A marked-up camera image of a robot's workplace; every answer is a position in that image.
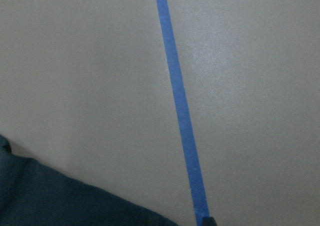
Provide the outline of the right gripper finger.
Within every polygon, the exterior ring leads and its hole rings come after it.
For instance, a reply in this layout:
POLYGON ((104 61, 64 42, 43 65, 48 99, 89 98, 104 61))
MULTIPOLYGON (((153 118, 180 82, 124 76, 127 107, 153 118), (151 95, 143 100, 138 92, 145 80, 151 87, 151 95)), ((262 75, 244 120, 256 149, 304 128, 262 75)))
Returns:
POLYGON ((217 226, 217 223, 213 217, 203 217, 202 218, 202 226, 217 226))

